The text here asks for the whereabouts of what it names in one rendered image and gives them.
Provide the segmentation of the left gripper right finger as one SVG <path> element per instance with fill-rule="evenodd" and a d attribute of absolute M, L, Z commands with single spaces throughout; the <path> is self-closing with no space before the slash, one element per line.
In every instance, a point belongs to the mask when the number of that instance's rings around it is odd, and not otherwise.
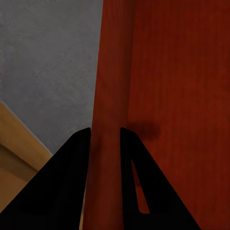
<path fill-rule="evenodd" d="M 139 136 L 120 129 L 124 230 L 201 230 Z M 139 211 L 133 160 L 150 214 Z"/>

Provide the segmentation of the storage box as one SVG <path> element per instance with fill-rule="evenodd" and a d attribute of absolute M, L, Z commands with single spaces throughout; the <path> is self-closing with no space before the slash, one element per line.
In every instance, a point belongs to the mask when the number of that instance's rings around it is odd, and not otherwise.
<path fill-rule="evenodd" d="M 82 230 L 124 230 L 122 127 L 201 230 L 230 230 L 230 0 L 103 1 Z"/>

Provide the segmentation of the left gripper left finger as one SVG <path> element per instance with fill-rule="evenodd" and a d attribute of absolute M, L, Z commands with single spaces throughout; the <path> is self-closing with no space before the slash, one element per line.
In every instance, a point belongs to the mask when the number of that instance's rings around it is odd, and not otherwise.
<path fill-rule="evenodd" d="M 79 230 L 91 129 L 73 134 L 0 213 L 0 230 Z"/>

